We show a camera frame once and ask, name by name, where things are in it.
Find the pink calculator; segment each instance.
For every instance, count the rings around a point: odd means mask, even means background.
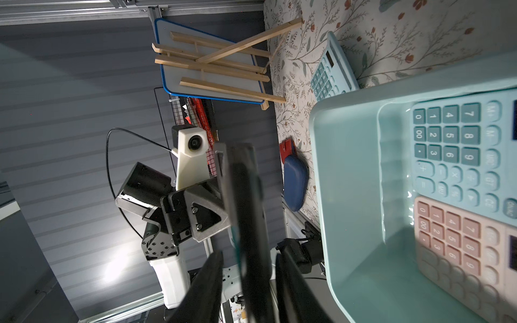
[[[517,323],[517,228],[415,199],[420,271],[488,322]]]

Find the calculator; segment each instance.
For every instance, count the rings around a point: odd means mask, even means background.
[[[517,226],[517,89],[416,103],[412,174],[424,196]]]
[[[516,323],[517,228],[428,197],[415,199],[417,265],[490,323]]]
[[[327,33],[327,48],[311,80],[317,101],[359,89],[354,72],[333,32]]]

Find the tabletop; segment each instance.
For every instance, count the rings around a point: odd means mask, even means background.
[[[515,49],[517,2],[487,0],[266,0],[266,30],[302,16],[301,29],[268,41],[278,140],[291,137],[309,167],[301,208],[319,226],[309,115],[310,81],[328,31],[334,32],[361,88]]]

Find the gray wall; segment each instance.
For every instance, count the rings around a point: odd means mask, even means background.
[[[174,20],[233,40],[264,28],[261,12],[234,15]],[[79,318],[160,291],[139,238],[112,202],[104,169],[111,127],[165,144],[153,92],[161,86],[153,39],[148,19],[0,27],[0,168]],[[172,111],[166,109],[167,95],[157,92],[170,135]],[[214,106],[221,140],[256,144],[273,246],[284,235],[274,110],[227,102]],[[136,161],[174,177],[171,158],[151,144],[115,133],[110,147],[116,191]],[[142,232],[144,222],[128,217]],[[216,237],[215,245],[232,264],[227,236]],[[193,240],[181,248],[189,269],[206,259],[203,245]],[[127,263],[107,282],[114,255]]]

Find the whiteboard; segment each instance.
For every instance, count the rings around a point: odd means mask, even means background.
[[[163,18],[158,18],[155,20],[155,34],[156,41],[158,44],[171,46],[179,49],[183,49],[186,51],[195,52],[194,44],[187,44],[179,41],[174,41],[171,39],[170,32],[182,33],[191,36],[198,36],[207,39],[213,39],[220,42],[227,42],[228,45],[233,44],[233,42],[217,37],[215,35],[211,35],[205,32],[202,32],[197,29],[193,29],[190,27],[186,27]],[[210,48],[205,46],[197,46],[197,50],[199,53],[203,55],[207,55],[218,51],[219,49]],[[243,53],[234,53],[225,57],[224,59],[233,60],[240,63],[246,63],[250,65],[256,65],[255,60],[253,59],[253,55],[243,54]],[[173,67],[173,66],[161,66],[161,74],[163,81],[163,88],[165,91],[175,96],[184,96],[184,97],[195,97],[195,98],[204,98],[204,99],[214,99],[214,100],[225,100],[225,101],[237,101],[237,102],[245,102],[245,103],[254,103],[261,104],[264,101],[260,99],[250,99],[247,97],[242,97],[238,95],[219,93],[210,90],[198,89],[190,86],[183,86],[179,84],[179,81],[182,77],[188,77],[193,79],[201,80],[201,71],[195,71],[185,68]],[[227,86],[238,87],[242,89],[247,89],[251,91],[264,93],[264,89],[259,81],[247,80],[236,78],[233,76],[207,73],[205,74],[205,81],[213,82],[218,84],[223,84]]]

